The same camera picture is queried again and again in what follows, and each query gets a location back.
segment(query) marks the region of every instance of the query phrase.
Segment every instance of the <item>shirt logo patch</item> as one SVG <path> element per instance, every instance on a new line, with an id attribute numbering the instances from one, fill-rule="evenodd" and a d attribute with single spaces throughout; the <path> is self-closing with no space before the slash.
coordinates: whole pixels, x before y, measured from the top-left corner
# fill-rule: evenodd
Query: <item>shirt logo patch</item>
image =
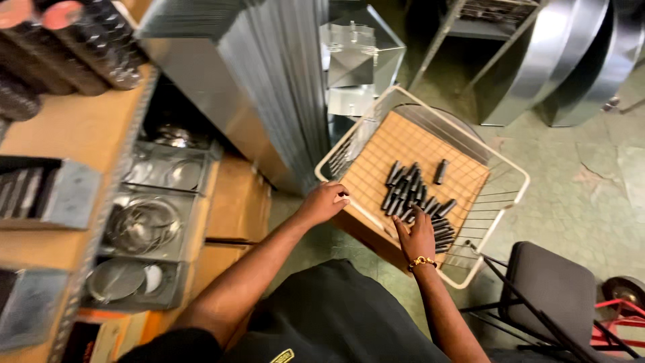
<path id="1" fill-rule="evenodd" d="M 278 356 L 275 357 L 271 361 L 271 363 L 287 363 L 294 357 L 295 355 L 293 354 L 293 351 L 291 349 L 287 349 L 286 351 L 283 351 L 282 353 L 278 354 Z"/>

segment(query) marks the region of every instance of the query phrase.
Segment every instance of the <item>chair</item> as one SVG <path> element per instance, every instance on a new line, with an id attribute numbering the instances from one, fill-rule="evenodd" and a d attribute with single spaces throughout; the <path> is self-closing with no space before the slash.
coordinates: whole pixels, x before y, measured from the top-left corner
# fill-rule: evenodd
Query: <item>chair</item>
<path id="1" fill-rule="evenodd" d="M 618 337 L 594 319 L 596 283 L 591 271 L 530 242 L 517 242 L 508 265 L 482 254 L 484 262 L 502 280 L 504 288 L 499 302 L 460 309 L 527 342 L 518 349 L 530 349 L 553 355 L 570 351 L 583 362 L 616 362 L 615 357 L 599 353 L 625 351 L 635 360 L 641 357 Z M 507 267 L 504 276 L 494 265 Z M 483 319 L 476 311 L 497 308 L 499 316 L 491 318 L 508 324 L 539 339 L 534 344 L 512 331 Z M 591 331 L 596 325 L 608 340 L 607 346 L 592 347 Z"/>

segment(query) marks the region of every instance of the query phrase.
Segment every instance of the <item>concrete floor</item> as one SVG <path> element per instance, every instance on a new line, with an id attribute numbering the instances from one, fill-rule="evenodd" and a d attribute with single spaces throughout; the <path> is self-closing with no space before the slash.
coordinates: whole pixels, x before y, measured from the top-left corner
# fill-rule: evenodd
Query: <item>concrete floor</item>
<path id="1" fill-rule="evenodd" d="M 377 11 L 404 42 L 419 43 L 409 39 L 400 12 L 378 5 L 374 4 Z M 645 280 L 645 107 L 627 115 L 598 113 L 574 128 L 549 128 L 532 110 L 507 127 L 479 126 L 473 122 L 472 100 L 454 93 L 468 80 L 468 71 L 461 66 L 467 42 L 449 40 L 412 93 L 471 124 L 489 146 L 531 176 L 525 198 L 504 217 L 486 252 L 505 260 L 515 242 L 528 240 L 587 267 L 598 282 L 618 275 Z M 415 72 L 413 63 L 424 51 L 423 47 L 408 49 L 397 81 L 407 84 Z M 645 97 L 643 68 L 634 71 L 619 91 L 622 108 Z M 270 227 L 293 213 L 300 202 L 275 193 Z M 349 258 L 361 273 L 389 290 L 419 329 L 429 334 L 415 280 L 328 223 L 303 238 L 271 290 L 291 273 L 330 258 Z M 467 289 L 449 290 L 457 306 L 465 307 L 497 301 L 501 283 L 484 269 Z M 468 322 L 484 347 L 521 343 L 496 329 Z"/>

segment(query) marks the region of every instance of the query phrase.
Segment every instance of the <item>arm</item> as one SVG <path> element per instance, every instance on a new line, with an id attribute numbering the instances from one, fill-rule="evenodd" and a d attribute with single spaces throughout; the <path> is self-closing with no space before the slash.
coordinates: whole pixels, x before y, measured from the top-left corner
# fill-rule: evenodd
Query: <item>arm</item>
<path id="1" fill-rule="evenodd" d="M 225 346 L 303 235 L 349 204 L 342 195 L 349 192 L 341 184 L 321 183 L 293 216 L 213 280 L 174 326 L 207 330 Z"/>
<path id="2" fill-rule="evenodd" d="M 403 253 L 408 261 L 419 256 L 434 260 L 435 238 L 432 221 L 430 216 L 423 213 L 416 205 L 413 207 L 416 212 L 416 222 L 410 233 L 398 217 L 392 217 L 399 233 Z M 412 273 L 421 290 L 433 342 L 455 363 L 490 363 L 450 298 L 435 267 L 431 264 L 417 265 L 413 267 Z"/>

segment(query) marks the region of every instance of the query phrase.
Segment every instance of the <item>person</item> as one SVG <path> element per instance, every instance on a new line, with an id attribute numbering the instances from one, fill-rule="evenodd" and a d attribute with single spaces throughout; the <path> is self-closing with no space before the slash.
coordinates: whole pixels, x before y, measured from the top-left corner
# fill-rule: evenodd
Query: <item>person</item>
<path id="1" fill-rule="evenodd" d="M 134 348 L 120 363 L 490 362 L 433 261 L 411 267 L 432 342 L 394 296 L 348 260 L 295 273 L 258 302 L 303 235 L 347 206 L 349 194 L 335 181 L 320 184 L 293 216 L 218 276 L 169 332 Z M 411 232 L 393 217 L 402 252 L 412 264 L 435 256 L 430 217 L 418 207 L 415 212 Z M 254 306 L 246 333 L 231 344 Z"/>

